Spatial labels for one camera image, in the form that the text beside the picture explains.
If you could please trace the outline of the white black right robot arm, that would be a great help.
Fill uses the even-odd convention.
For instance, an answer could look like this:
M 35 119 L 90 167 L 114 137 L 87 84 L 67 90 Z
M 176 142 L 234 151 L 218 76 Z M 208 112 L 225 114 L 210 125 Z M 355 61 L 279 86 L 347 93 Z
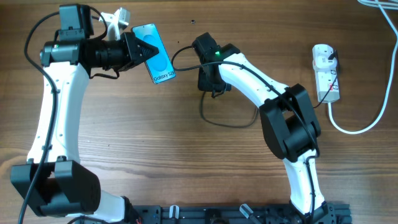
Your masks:
M 317 210 L 325 202 L 315 169 L 320 125 L 306 89 L 273 80 L 237 47 L 220 47 L 207 32 L 192 47 L 207 91 L 222 92 L 233 86 L 257 106 L 267 147 L 285 165 L 292 206 L 304 223 L 316 222 Z

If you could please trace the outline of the smartphone with cyan screen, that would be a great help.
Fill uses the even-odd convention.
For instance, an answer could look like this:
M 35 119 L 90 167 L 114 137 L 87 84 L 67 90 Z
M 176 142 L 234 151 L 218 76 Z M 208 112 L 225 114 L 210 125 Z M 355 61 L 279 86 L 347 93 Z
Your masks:
M 146 67 L 155 84 L 175 77 L 175 70 L 154 23 L 135 26 L 131 29 L 136 37 L 158 48 L 159 52 L 146 61 Z

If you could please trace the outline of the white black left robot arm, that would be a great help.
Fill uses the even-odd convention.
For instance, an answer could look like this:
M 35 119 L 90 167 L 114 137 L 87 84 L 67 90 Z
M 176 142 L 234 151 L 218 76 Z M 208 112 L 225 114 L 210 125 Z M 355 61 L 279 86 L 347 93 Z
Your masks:
M 127 31 L 130 13 L 101 13 L 104 32 L 95 36 L 92 13 L 84 4 L 60 6 L 61 27 L 45 43 L 37 70 L 44 76 L 39 125 L 25 164 L 11 170 L 11 183 L 24 199 L 20 217 L 71 217 L 82 223 L 141 223 L 126 197 L 101 189 L 99 178 L 80 163 L 78 130 L 91 70 L 114 78 L 158 54 L 157 47 Z

